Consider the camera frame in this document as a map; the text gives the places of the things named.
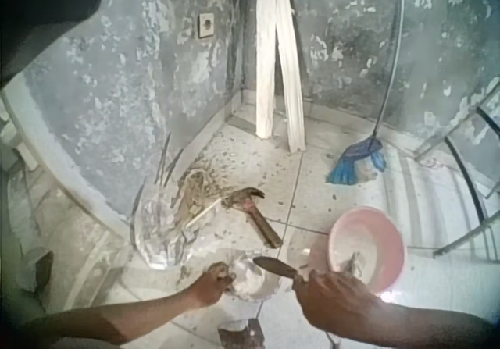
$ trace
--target person's left hand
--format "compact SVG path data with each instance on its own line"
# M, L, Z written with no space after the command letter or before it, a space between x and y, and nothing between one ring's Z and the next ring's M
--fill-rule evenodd
M186 292L195 308L206 308L219 301L233 280L227 265L224 262L217 262L190 285Z

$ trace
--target hammer head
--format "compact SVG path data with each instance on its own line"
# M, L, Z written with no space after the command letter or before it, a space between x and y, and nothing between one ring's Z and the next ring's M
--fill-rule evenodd
M226 207L232 207L236 209L242 209L244 207L245 202L248 199L252 199L252 197L260 197L264 198L266 195L263 191L255 187L246 187L245 189L240 189L239 191L235 191L231 193L229 196L225 197L222 200L222 204Z

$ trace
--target electrical outlet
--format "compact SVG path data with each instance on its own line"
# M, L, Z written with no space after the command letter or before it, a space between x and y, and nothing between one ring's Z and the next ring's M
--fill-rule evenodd
M201 13L198 18L198 37L212 37L215 29L216 25L213 13Z

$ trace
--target broom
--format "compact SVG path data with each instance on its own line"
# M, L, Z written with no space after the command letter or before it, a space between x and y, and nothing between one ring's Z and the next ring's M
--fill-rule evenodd
M382 125L382 119L384 118L385 109L387 107L389 93L392 89L392 84L394 83L394 78L396 74L396 68L398 65L399 49L401 46L401 36L403 27L403 16L405 11L405 0L399 0L399 25L398 34L396 38L396 49L394 53L394 61L392 63L391 78L389 80L389 85L385 92L384 101L382 102L382 107L378 114L377 123L373 129L372 134L365 140L360 141L356 144L352 144L342 153L338 164L335 169L328 175L327 182L333 184L341 185L354 185L358 182L358 176L355 171L355 162L362 160L364 158L371 157L373 166L379 171L383 172L387 166L385 162L384 154L382 154L382 142L377 138L377 133Z

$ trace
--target damaged wall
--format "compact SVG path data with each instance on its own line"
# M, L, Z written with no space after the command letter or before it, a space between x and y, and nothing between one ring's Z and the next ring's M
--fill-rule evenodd
M215 35L197 18L215 15ZM50 131L81 175L128 215L155 175L241 88L239 0L102 0L26 69Z
M304 96L376 118L388 84L397 0L292 0ZM255 0L248 0L244 86L255 90ZM498 0L406 0L401 58L385 122L427 138L479 101L500 58ZM282 94L279 68L277 93ZM498 98L487 109L500 115ZM495 179L500 145L481 120L455 137Z

